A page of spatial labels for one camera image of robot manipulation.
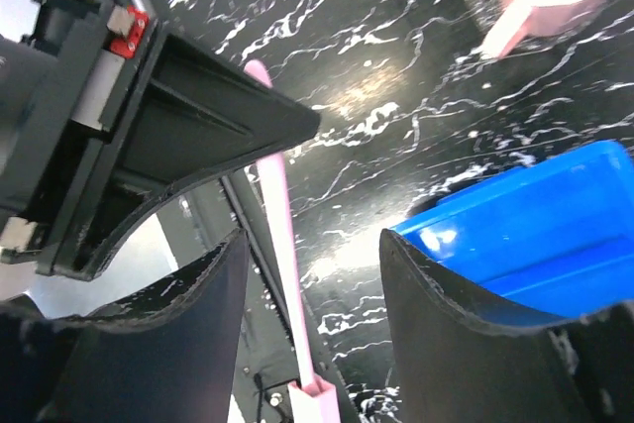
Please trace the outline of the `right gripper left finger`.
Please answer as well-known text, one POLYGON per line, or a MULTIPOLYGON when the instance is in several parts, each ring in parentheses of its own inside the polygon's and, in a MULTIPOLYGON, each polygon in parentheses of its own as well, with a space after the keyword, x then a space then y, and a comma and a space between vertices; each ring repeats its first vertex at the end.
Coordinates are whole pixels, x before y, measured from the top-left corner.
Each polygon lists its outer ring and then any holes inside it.
POLYGON ((249 245, 212 251, 85 317, 1 305, 5 422, 224 422, 245 303, 249 245))

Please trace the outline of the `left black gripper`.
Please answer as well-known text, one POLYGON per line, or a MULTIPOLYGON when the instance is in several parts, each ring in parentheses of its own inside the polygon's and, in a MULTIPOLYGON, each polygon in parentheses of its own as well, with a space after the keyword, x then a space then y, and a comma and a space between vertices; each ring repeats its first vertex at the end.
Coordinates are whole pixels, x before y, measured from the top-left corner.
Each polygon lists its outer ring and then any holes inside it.
POLYGON ((1 42, 1 260, 93 280, 177 197, 313 138, 317 112, 132 0, 33 0, 1 42))

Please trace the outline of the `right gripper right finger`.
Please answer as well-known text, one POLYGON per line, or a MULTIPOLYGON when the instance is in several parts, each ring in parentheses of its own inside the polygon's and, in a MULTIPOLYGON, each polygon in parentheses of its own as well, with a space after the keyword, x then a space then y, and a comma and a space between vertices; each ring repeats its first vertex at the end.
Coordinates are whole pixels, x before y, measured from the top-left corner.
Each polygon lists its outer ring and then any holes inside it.
POLYGON ((390 230, 380 274, 408 422, 629 422, 633 304, 576 319, 500 297, 390 230))

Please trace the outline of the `pink toothbrush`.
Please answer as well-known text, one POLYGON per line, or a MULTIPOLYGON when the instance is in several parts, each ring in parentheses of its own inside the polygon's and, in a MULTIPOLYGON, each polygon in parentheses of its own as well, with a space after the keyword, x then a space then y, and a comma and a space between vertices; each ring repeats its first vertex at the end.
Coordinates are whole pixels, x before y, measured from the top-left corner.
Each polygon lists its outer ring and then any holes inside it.
POLYGON ((298 365, 299 381, 288 385, 293 419, 298 423, 336 423, 341 420, 336 386, 316 373, 311 356, 283 154, 258 159, 257 169, 298 365))

